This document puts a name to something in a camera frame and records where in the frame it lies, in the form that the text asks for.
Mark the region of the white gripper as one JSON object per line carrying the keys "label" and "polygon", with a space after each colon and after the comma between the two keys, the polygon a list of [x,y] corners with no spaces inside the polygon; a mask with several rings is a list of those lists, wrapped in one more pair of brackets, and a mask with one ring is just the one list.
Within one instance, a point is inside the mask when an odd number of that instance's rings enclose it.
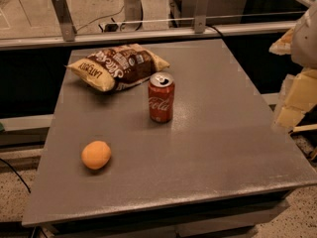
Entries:
{"label": "white gripper", "polygon": [[274,108],[272,128],[289,132],[317,105],[317,0],[295,29],[290,28],[268,51],[279,56],[291,54],[292,61],[304,67],[297,75],[286,76]]}

